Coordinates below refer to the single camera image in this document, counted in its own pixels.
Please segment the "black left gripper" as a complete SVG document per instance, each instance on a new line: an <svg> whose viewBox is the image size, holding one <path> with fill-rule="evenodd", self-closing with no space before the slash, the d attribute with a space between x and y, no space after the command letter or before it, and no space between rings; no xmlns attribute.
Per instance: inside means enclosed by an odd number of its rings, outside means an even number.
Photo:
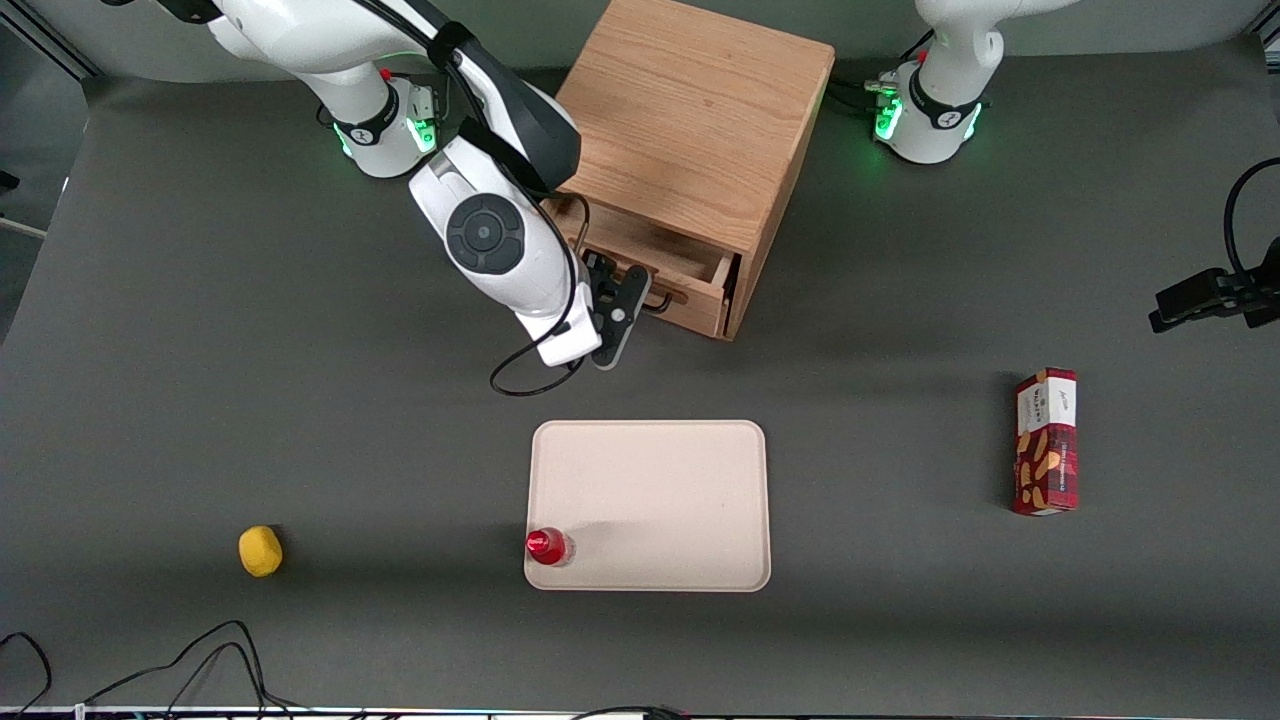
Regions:
<svg viewBox="0 0 1280 720"><path fill-rule="evenodd" d="M1157 292L1148 315L1152 332L1169 332L1189 322L1243 316L1251 329L1279 319L1279 237L1268 245L1258 266L1242 265L1235 240L1225 241L1233 273L1204 269Z"/></svg>

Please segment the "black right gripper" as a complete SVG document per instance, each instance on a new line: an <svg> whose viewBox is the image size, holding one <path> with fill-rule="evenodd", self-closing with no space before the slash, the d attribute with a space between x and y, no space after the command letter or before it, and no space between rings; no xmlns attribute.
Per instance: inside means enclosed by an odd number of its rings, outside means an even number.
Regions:
<svg viewBox="0 0 1280 720"><path fill-rule="evenodd" d="M614 261L596 251L585 251L593 301L593 322L602 345L591 352L591 363L602 372L613 369L623 352L643 305L650 292L652 273L641 265L631 265L614 278Z"/></svg>

